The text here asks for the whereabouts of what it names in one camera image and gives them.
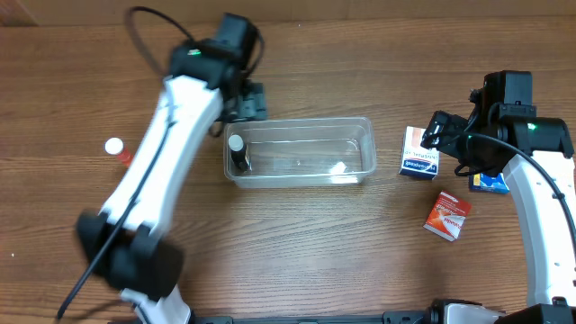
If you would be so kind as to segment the black bottle white cap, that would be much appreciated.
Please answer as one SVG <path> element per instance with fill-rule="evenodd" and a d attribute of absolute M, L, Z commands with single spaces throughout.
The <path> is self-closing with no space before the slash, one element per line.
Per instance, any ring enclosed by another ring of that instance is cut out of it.
<path fill-rule="evenodd" d="M 250 169 L 248 158 L 248 146 L 245 141 L 238 135 L 234 134 L 228 138 L 229 152 L 235 167 L 241 172 L 247 172 Z"/>

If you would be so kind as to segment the white Hansaplast plaster box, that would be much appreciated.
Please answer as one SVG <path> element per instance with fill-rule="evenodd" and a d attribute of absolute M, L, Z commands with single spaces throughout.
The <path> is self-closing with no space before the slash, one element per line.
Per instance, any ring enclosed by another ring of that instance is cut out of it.
<path fill-rule="evenodd" d="M 438 174 L 440 152 L 435 148 L 423 148 L 424 129 L 407 126 L 400 155 L 400 170 L 402 176 L 413 176 L 432 180 Z"/>

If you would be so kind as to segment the blue VapoDrops box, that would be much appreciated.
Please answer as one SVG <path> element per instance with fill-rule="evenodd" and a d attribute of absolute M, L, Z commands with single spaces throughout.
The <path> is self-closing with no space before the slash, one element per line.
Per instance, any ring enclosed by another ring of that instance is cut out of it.
<path fill-rule="evenodd" d="M 475 192 L 485 192 L 494 194 L 508 194 L 509 187 L 506 185 L 503 174 L 496 177 L 483 173 L 469 176 L 469 189 Z"/>

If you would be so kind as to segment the red white sachet box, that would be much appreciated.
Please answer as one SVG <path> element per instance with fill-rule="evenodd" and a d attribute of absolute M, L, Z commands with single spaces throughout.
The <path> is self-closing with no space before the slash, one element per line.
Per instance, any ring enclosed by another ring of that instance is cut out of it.
<path fill-rule="evenodd" d="M 446 191 L 441 191 L 423 228 L 448 241 L 459 238 L 472 206 Z"/>

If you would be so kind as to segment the orange tube white cap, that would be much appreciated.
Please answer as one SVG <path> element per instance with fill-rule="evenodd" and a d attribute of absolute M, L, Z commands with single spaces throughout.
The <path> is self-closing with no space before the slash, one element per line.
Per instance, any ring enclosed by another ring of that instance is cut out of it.
<path fill-rule="evenodd" d="M 109 138 L 104 143 L 104 150 L 107 154 L 116 157 L 125 167 L 131 165 L 133 155 L 125 147 L 124 142 L 119 138 Z"/>

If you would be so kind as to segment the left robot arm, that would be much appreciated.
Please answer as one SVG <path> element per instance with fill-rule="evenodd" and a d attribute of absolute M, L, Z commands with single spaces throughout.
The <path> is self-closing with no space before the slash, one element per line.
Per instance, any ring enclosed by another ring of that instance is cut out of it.
<path fill-rule="evenodd" d="M 162 85 L 157 108 L 126 174 L 99 211 L 82 211 L 76 234 L 88 265 L 129 302 L 140 323 L 191 323 L 195 316 L 178 282 L 184 253 L 167 241 L 176 201 L 206 136 L 229 123 L 267 116 L 264 88 L 251 81 L 265 50 L 246 17 L 225 13 L 213 37 L 187 35 L 161 67 L 140 37 L 134 16 L 128 34 Z"/>

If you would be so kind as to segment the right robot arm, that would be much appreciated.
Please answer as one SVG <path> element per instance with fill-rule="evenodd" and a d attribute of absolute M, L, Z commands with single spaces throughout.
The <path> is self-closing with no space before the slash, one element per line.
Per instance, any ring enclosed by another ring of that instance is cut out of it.
<path fill-rule="evenodd" d="M 502 70 L 471 92 L 467 118 L 434 112 L 421 142 L 456 158 L 455 173 L 502 175 L 514 201 L 527 269 L 527 306 L 510 314 L 477 302 L 435 300 L 425 323 L 575 321 L 575 149 L 566 122 L 540 117 L 533 77 Z"/>

